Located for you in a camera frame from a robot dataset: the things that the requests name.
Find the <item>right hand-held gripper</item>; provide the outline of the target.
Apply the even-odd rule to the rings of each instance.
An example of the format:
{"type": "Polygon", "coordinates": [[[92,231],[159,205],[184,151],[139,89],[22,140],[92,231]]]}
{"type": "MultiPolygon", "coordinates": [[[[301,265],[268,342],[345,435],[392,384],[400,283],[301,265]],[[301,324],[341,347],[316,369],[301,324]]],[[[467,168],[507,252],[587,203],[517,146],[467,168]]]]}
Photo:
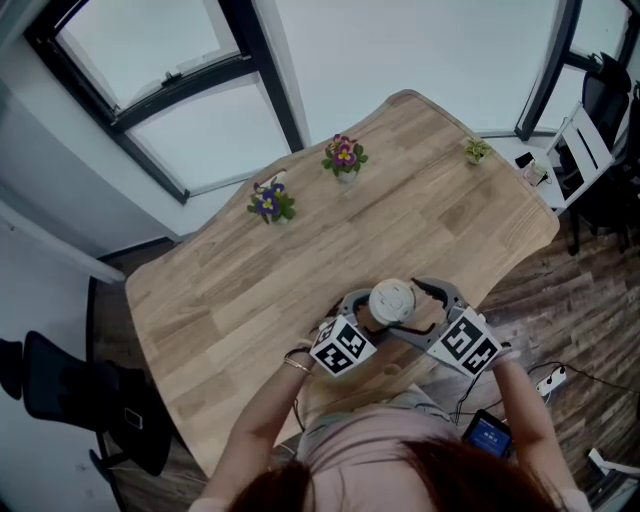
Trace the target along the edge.
{"type": "Polygon", "coordinates": [[[420,290],[442,303],[447,324],[432,324],[427,330],[401,325],[387,332],[466,377],[477,377],[497,357],[502,347],[489,332],[481,315],[470,307],[458,288],[435,277],[412,278],[420,290]]]}

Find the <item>white power strip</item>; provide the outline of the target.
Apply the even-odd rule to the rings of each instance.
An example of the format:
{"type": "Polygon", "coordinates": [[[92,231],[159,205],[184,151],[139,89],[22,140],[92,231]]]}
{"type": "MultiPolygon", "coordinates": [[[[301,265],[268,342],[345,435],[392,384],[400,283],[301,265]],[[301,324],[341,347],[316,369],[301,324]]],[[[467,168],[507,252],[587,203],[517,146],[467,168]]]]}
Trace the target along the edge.
{"type": "Polygon", "coordinates": [[[547,397],[562,386],[566,380],[566,368],[564,366],[558,366],[536,384],[536,389],[541,397],[547,397]]]}

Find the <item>person's right forearm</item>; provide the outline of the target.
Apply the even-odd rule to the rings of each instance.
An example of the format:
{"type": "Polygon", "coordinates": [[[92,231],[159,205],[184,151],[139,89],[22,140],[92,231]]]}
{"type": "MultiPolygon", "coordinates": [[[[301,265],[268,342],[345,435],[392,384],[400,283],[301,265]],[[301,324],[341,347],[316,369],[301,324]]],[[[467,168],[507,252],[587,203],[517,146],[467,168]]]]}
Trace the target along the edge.
{"type": "Polygon", "coordinates": [[[519,464],[549,490],[577,490],[550,413],[527,372],[514,357],[504,356],[494,364],[493,374],[519,464]]]}

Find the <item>white angled bracket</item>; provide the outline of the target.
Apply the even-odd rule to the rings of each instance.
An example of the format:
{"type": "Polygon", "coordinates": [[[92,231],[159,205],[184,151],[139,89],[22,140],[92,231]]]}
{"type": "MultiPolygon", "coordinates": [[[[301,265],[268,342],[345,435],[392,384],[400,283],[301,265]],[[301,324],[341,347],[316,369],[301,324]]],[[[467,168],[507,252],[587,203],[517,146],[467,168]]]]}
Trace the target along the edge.
{"type": "Polygon", "coordinates": [[[621,473],[623,475],[627,475],[629,477],[640,479],[639,467],[633,467],[633,466],[628,466],[628,465],[608,461],[604,459],[602,455],[598,452],[598,450],[595,448],[592,448],[587,453],[587,458],[605,476],[607,476],[610,472],[616,472],[616,473],[621,473]]]}

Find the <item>white plastic cup lid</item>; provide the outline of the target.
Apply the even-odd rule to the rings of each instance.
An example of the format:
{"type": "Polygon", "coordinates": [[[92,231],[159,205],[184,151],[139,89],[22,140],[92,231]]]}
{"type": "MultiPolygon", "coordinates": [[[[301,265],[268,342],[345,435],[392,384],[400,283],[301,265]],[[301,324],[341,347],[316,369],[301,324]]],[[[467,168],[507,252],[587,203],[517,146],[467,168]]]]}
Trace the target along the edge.
{"type": "Polygon", "coordinates": [[[369,295],[369,310],[383,326],[404,323],[413,314],[416,298],[411,286],[398,279],[378,283],[369,295]]]}

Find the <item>black device with blue screen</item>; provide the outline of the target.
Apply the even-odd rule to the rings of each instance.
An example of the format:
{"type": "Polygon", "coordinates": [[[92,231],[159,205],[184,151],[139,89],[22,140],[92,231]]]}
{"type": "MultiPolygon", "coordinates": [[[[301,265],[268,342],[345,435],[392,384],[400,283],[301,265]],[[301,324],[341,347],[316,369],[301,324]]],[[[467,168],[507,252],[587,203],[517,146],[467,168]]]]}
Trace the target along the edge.
{"type": "Polygon", "coordinates": [[[480,409],[467,426],[462,440],[493,456],[507,459],[513,444],[509,427],[499,419],[480,409]]]}

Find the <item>person's right hand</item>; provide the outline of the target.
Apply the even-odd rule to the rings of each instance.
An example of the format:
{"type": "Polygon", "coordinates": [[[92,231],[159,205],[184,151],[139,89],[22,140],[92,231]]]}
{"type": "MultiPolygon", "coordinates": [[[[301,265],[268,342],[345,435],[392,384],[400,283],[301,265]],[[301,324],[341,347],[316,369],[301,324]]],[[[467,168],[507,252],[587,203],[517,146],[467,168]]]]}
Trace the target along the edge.
{"type": "Polygon", "coordinates": [[[515,348],[510,342],[503,342],[501,350],[491,362],[491,369],[504,364],[506,362],[515,361],[521,356],[521,351],[515,348]]]}

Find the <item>lidded jar with dark contents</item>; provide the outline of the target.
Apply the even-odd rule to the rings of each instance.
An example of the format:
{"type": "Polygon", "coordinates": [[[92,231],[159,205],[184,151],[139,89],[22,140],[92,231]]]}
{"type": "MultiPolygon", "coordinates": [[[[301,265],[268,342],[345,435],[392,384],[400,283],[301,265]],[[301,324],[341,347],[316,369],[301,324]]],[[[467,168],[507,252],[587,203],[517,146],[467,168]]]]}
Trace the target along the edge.
{"type": "Polygon", "coordinates": [[[355,313],[359,328],[363,325],[366,325],[371,329],[384,327],[384,325],[379,323],[373,316],[368,302],[364,302],[358,305],[355,309],[355,313]]]}

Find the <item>person's left forearm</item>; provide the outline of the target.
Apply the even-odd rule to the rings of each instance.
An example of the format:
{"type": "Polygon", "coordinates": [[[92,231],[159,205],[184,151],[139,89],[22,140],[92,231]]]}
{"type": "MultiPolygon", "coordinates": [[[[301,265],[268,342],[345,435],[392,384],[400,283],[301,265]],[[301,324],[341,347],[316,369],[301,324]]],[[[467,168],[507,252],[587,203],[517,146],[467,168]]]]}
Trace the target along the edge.
{"type": "Polygon", "coordinates": [[[293,354],[293,350],[285,355],[237,418],[202,493],[204,498],[229,503],[266,472],[272,449],[313,366],[311,355],[293,354]]]}

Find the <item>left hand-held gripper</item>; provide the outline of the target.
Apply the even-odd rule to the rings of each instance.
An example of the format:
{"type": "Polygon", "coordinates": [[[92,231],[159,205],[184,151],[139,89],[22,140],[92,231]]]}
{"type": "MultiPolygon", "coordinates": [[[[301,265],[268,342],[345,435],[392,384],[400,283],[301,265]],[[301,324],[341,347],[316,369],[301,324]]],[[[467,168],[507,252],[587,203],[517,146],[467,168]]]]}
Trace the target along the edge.
{"type": "Polygon", "coordinates": [[[311,331],[310,355],[333,377],[353,370],[376,353],[376,347],[367,337],[388,334],[387,327],[358,326],[357,313],[368,304],[371,292],[371,288],[364,288],[346,294],[311,331]]]}

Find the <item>white wooden chair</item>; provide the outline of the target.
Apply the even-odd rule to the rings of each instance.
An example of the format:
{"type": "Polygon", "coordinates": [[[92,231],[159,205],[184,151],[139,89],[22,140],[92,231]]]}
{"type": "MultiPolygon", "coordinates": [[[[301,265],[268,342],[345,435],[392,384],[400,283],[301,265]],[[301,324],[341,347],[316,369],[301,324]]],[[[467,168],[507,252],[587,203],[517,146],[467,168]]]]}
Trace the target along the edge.
{"type": "Polygon", "coordinates": [[[527,144],[517,137],[493,136],[485,137],[484,141],[521,176],[523,169],[518,169],[514,160],[526,152],[532,153],[535,161],[546,168],[549,178],[537,187],[531,186],[557,216],[580,198],[613,163],[613,156],[580,102],[544,147],[527,144]],[[554,169],[559,166],[559,155],[555,148],[561,142],[566,144],[581,178],[579,186],[570,192],[562,191],[554,169]]]}

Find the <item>purple flower potted plant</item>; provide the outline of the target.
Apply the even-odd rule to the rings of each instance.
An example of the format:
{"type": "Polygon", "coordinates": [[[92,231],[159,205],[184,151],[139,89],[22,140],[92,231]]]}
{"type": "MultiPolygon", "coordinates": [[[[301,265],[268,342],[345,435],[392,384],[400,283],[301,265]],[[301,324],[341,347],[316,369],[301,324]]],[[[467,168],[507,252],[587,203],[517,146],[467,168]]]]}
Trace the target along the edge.
{"type": "Polygon", "coordinates": [[[273,177],[264,184],[255,183],[246,209],[259,216],[267,225],[286,224],[296,216],[295,199],[288,194],[278,177],[273,177]]]}

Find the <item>pink flower potted plant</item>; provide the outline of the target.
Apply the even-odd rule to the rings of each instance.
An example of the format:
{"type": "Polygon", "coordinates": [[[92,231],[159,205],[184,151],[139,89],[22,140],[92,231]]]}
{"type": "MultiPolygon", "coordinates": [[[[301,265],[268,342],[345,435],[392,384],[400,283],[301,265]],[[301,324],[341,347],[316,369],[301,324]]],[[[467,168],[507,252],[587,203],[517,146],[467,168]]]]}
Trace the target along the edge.
{"type": "Polygon", "coordinates": [[[331,171],[339,182],[349,184],[368,160],[369,156],[357,139],[336,134],[325,147],[321,165],[331,171]]]}

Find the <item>small green potted plant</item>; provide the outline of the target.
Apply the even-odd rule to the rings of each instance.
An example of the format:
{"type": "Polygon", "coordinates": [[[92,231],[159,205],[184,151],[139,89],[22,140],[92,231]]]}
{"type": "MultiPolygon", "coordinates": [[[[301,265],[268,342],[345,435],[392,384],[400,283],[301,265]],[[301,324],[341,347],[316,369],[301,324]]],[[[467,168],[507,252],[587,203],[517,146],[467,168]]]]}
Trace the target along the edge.
{"type": "Polygon", "coordinates": [[[481,138],[468,139],[464,149],[464,154],[472,165],[480,164],[492,152],[491,146],[481,138]]]}

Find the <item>person's pink shirt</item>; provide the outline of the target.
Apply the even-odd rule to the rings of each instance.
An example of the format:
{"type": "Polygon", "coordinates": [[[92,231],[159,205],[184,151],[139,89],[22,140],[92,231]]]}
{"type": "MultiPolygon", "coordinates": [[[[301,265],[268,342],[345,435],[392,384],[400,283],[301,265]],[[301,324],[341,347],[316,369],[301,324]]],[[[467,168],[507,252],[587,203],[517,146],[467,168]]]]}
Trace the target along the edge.
{"type": "Polygon", "coordinates": [[[576,489],[459,441],[443,418],[378,406],[301,438],[297,459],[189,512],[592,512],[576,489]]]}

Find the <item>black framed casement window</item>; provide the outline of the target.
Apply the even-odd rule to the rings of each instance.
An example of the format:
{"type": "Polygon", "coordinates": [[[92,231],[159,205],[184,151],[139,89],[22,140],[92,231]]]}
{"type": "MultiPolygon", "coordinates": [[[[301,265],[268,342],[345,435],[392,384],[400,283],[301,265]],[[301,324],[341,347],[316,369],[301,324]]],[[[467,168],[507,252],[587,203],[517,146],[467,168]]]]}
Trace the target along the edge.
{"type": "Polygon", "coordinates": [[[256,0],[48,0],[25,37],[180,204],[304,146],[256,0]]]}

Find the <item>black mesh office chair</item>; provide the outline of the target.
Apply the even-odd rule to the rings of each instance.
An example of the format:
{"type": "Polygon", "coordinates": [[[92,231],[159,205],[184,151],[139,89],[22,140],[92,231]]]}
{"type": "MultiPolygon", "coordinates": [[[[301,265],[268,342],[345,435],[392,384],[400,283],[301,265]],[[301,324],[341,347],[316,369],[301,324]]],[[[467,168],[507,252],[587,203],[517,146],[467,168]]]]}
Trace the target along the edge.
{"type": "Polygon", "coordinates": [[[640,80],[635,83],[629,111],[622,191],[629,220],[640,232],[640,80]]]}
{"type": "Polygon", "coordinates": [[[36,331],[0,338],[1,512],[119,512],[116,471],[161,475],[172,439],[143,370],[86,361],[36,331]]]}
{"type": "MultiPolygon", "coordinates": [[[[612,149],[622,118],[629,107],[631,80],[618,61],[604,54],[602,66],[585,75],[582,88],[582,104],[604,144],[612,149]]],[[[605,171],[569,207],[573,242],[570,255],[580,250],[580,222],[584,220],[596,234],[606,228],[618,235],[619,250],[630,246],[626,223],[625,200],[612,173],[605,171]]]]}

